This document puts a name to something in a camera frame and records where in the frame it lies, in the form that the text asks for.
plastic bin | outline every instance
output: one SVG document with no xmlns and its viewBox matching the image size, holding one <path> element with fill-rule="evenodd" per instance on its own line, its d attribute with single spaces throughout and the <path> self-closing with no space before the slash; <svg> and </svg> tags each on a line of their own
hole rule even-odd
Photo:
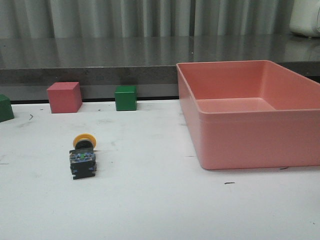
<svg viewBox="0 0 320 240">
<path fill-rule="evenodd" d="M 204 169 L 320 165 L 320 84 L 266 60 L 178 63 L 177 71 Z"/>
</svg>

white appliance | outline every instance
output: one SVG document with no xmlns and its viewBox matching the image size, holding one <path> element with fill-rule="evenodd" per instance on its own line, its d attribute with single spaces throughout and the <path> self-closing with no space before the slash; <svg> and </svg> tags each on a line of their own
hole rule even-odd
<svg viewBox="0 0 320 240">
<path fill-rule="evenodd" d="M 320 0 L 294 0 L 290 31 L 306 37 L 320 37 Z"/>
</svg>

white tabletop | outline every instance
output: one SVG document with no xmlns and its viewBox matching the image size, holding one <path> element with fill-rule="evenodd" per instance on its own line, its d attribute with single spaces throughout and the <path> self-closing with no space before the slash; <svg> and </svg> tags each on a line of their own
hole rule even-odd
<svg viewBox="0 0 320 240">
<path fill-rule="evenodd" d="M 0 123 L 0 240 L 320 239 L 320 167 L 204 170 L 178 100 L 12 108 Z M 73 180 L 81 133 L 97 139 L 97 172 Z"/>
</svg>

dark countertop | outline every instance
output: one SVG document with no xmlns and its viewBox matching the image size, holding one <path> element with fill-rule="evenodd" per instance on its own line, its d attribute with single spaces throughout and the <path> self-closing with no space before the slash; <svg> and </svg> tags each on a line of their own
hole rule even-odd
<svg viewBox="0 0 320 240">
<path fill-rule="evenodd" d="M 139 97 L 177 96 L 176 63 L 271 60 L 320 76 L 320 39 L 291 34 L 195 37 L 0 39 L 0 92 L 45 100 L 57 81 L 79 81 L 83 98 L 113 98 L 116 85 Z"/>
</svg>

green block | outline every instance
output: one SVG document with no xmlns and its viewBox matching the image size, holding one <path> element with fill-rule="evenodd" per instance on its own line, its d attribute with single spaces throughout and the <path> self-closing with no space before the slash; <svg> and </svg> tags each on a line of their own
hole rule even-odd
<svg viewBox="0 0 320 240">
<path fill-rule="evenodd" d="M 136 86 L 118 86 L 114 93 L 117 111 L 137 110 L 137 88 Z"/>
<path fill-rule="evenodd" d="M 14 118 L 15 116 L 12 111 L 10 99 L 5 95 L 0 94 L 0 123 Z"/>
</svg>

